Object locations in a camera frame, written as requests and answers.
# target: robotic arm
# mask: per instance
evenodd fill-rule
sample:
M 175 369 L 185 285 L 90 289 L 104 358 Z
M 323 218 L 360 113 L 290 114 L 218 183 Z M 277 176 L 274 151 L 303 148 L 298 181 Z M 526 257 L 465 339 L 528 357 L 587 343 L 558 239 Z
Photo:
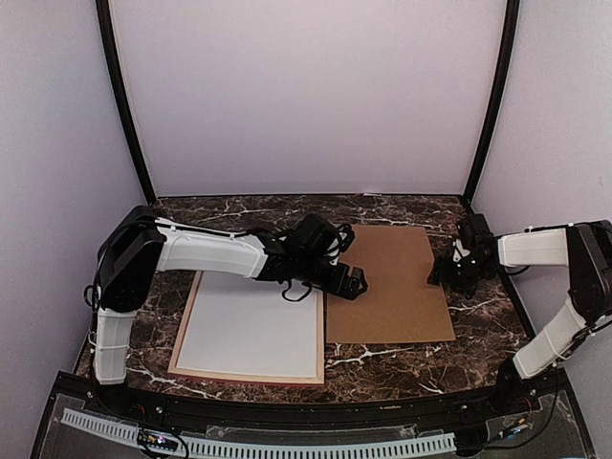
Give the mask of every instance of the robotic arm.
M 125 357 L 136 311 L 153 274 L 170 270 L 234 273 L 255 280 L 302 281 L 330 295 L 355 299 L 367 290 L 363 270 L 338 262 L 355 233 L 307 215 L 294 229 L 241 233 L 202 229 L 156 218 L 140 206 L 123 219 L 98 252 L 86 300 L 98 313 L 94 371 L 100 384 L 125 380 Z
M 452 254 L 436 258 L 429 283 L 444 283 L 471 297 L 480 279 L 492 278 L 502 267 L 569 268 L 570 289 L 560 311 L 500 367 L 500 399 L 554 361 L 567 359 L 612 314 L 612 225 L 602 220 L 493 237 L 484 216 L 474 214 L 457 226 L 460 238 Z

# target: wooden frame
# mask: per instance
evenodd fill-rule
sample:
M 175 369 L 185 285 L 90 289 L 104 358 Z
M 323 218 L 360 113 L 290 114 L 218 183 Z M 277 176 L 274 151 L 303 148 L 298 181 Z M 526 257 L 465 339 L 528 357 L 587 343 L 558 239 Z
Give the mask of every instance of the wooden frame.
M 221 380 L 233 383 L 262 383 L 262 384 L 279 384 L 279 385 L 321 385 L 325 382 L 325 368 L 324 368 L 324 346 L 325 346 L 325 332 L 324 332 L 324 308 L 322 294 L 317 292 L 317 375 L 313 378 L 296 378 L 296 377 L 282 377 L 282 376 L 252 376 L 252 375 L 237 375 L 233 373 L 218 373 L 212 371 L 196 371 L 180 368 L 177 366 L 181 349 L 183 348 L 183 342 L 185 340 L 187 325 L 191 318 L 191 312 L 193 311 L 193 305 L 195 304 L 195 298 L 200 289 L 200 283 L 202 281 L 203 272 L 198 272 L 193 279 L 193 285 L 189 292 L 189 298 L 187 299 L 187 305 L 183 312 L 183 318 L 181 319 L 181 326 L 179 327 L 179 333 L 172 350 L 172 357 L 170 358 L 170 365 L 168 366 L 168 373 L 177 376 L 189 376 L 193 378 L 202 378 L 207 380 Z

